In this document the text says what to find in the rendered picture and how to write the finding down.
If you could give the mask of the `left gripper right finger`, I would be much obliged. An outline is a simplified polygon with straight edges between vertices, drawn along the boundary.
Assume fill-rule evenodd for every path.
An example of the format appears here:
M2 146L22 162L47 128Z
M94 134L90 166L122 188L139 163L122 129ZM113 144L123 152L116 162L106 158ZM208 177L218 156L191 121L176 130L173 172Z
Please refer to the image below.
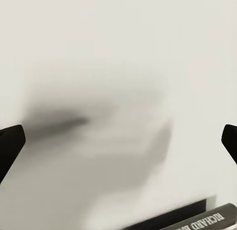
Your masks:
M221 142L237 164L237 126L225 124Z

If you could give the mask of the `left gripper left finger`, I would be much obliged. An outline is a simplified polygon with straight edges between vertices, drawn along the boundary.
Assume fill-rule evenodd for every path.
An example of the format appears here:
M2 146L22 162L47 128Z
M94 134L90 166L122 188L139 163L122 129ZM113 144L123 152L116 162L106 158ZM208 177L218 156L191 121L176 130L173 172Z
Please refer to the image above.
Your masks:
M26 143L21 124L0 130L0 184Z

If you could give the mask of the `hardback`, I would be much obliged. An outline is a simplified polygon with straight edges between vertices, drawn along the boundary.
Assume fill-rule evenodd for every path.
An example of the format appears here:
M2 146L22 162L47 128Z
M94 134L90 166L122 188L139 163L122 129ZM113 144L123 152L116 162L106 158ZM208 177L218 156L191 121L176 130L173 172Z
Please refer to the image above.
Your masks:
M227 203L160 230L237 230L237 207Z

